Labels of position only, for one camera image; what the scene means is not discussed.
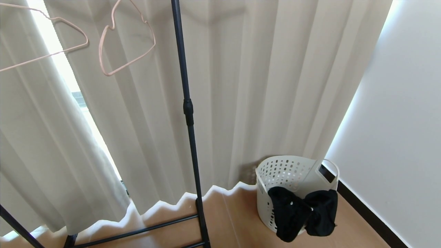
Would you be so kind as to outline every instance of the laundry basket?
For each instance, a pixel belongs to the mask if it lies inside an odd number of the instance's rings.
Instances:
[[[333,166],[336,176],[331,183],[319,172],[323,160],[313,160],[298,156],[274,156],[265,159],[256,168],[257,175],[257,210],[262,222],[272,231],[277,232],[274,221],[273,203],[268,190],[275,186],[284,187],[304,199],[317,190],[337,190],[339,169]]]

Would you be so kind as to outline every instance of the brown tile floor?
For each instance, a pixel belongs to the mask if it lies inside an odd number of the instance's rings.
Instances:
[[[131,205],[126,217],[120,223],[106,221],[97,223],[80,233],[76,244],[159,224],[196,212],[193,195],[185,195],[178,206],[159,204],[143,216],[139,216],[135,207]],[[260,221],[256,208],[255,186],[239,183],[231,191],[213,187],[204,198],[204,210],[213,248],[389,247],[342,197],[339,197],[337,227],[332,235],[311,237],[304,233],[291,243],[279,240],[275,233]],[[66,238],[65,230],[51,233],[41,229],[39,232],[34,234],[46,248],[63,247]],[[147,233],[96,245],[93,248],[174,248],[199,240],[198,221],[192,219]],[[0,247],[30,248],[29,244],[20,237],[7,242],[3,241],[0,243]]]

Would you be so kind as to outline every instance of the wall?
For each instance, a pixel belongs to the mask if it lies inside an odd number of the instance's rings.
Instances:
[[[439,247],[441,1],[394,1],[328,151],[409,247]]]

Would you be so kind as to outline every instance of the beige curtain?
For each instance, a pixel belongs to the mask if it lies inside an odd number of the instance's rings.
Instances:
[[[47,53],[31,12],[0,6],[0,68]],[[129,198],[91,133],[51,58],[0,72],[0,203],[28,231],[124,217]]]
[[[106,77],[98,43],[115,1],[47,1],[89,35],[68,54],[140,213],[194,192],[170,1],[136,0],[156,34],[143,59]],[[323,158],[367,66],[391,0],[181,1],[203,192],[248,181],[263,157]],[[82,37],[56,26],[64,47]],[[152,35],[123,1],[103,49],[108,71]]]

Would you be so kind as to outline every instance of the baseboard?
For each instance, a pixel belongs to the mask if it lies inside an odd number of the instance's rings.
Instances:
[[[338,182],[337,191],[391,248],[408,248],[406,244],[341,181]]]

